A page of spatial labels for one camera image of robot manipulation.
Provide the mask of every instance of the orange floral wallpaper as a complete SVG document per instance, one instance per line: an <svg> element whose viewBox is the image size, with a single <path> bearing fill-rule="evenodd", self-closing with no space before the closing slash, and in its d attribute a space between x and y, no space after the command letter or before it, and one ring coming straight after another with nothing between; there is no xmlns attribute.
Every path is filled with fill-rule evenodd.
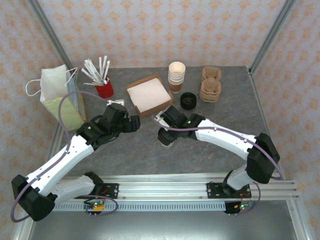
<svg viewBox="0 0 320 240"><path fill-rule="evenodd" d="M26 0L2 0L0 23L0 239L9 240L17 226L10 220L11 180L45 162L56 123L40 95L26 95L25 85L62 62Z"/></svg>
<svg viewBox="0 0 320 240"><path fill-rule="evenodd" d="M247 66L285 0L40 0L71 62Z"/></svg>
<svg viewBox="0 0 320 240"><path fill-rule="evenodd" d="M298 0L254 76L285 175L320 236L320 4Z"/></svg>

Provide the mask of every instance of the red cup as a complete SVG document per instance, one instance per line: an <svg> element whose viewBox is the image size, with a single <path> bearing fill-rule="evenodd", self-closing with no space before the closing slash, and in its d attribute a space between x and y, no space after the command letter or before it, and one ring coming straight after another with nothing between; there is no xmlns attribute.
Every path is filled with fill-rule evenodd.
<svg viewBox="0 0 320 240"><path fill-rule="evenodd" d="M98 92L99 96L103 99L108 99L111 98L112 95L114 94L114 89L111 85L111 81L105 85L102 86L95 86L96 91Z"/></svg>

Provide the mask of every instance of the black lid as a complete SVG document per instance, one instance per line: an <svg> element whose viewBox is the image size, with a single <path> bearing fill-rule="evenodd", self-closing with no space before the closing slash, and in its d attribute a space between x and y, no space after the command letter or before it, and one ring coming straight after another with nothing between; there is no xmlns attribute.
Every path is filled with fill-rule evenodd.
<svg viewBox="0 0 320 240"><path fill-rule="evenodd" d="M180 97L180 104L183 109L194 109L197 105L197 97L192 92L185 92Z"/></svg>

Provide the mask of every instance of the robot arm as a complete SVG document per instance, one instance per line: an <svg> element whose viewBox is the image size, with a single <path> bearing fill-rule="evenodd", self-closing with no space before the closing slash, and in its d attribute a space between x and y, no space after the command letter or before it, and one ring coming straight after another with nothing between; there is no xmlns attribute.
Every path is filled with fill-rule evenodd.
<svg viewBox="0 0 320 240"><path fill-rule="evenodd" d="M172 131L162 127L158 131L158 140L165 146L172 145L179 137L191 138L218 145L247 161L244 166L229 172L226 176L223 191L229 193L230 196L232 195L232 192L240 190L242 187L253 181L267 184L275 170L274 165L267 157L255 146L250 144L248 140L263 148L276 163L280 160L280 156L272 143L271 138L264 133L261 133L259 136L254 136L236 132L223 126L219 126L209 119L195 113L190 117L186 117L173 106L170 106L164 112L160 112L155 117L155 120L163 126L178 129L201 127L213 128L192 131Z"/></svg>
<svg viewBox="0 0 320 240"><path fill-rule="evenodd" d="M53 210L55 204L82 195L101 194L103 181L93 172L87 172L80 178L69 182L61 184L58 182L78 162L92 154L101 145L114 140L120 133L136 132L139 128L139 116L129 117L127 109L118 103L108 105L103 115L94 117L76 131L65 157L32 183L18 203L34 221L39 221ZM11 182L14 198L17 198L28 183L53 165L66 151L66 148L65 146L43 166L26 177L17 175Z"/></svg>

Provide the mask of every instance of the stack of paper cups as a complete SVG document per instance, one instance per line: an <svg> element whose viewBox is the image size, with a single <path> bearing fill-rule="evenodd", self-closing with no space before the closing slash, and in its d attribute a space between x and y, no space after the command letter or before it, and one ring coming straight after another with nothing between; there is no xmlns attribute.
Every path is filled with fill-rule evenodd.
<svg viewBox="0 0 320 240"><path fill-rule="evenodd" d="M177 93L180 91L185 79L185 73L186 66L182 62L174 61L169 65L168 81L171 92Z"/></svg>

